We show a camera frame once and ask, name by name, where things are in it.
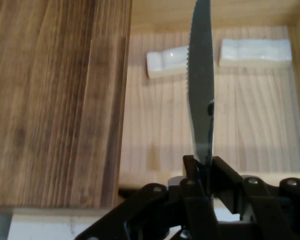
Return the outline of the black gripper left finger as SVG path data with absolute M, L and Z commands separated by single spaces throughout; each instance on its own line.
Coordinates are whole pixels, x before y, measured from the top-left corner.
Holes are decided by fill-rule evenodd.
M 212 160 L 184 156 L 186 177 L 179 184 L 147 184 L 92 224 L 78 240 L 162 240 L 181 226 L 191 240 L 216 240 L 218 221 L 211 189 Z

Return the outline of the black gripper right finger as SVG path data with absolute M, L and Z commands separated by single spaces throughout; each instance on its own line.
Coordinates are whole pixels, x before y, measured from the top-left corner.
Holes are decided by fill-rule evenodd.
M 242 177 L 215 156 L 212 190 L 232 214 L 257 225 L 263 240 L 300 239 L 300 178 L 273 186 L 256 176 Z

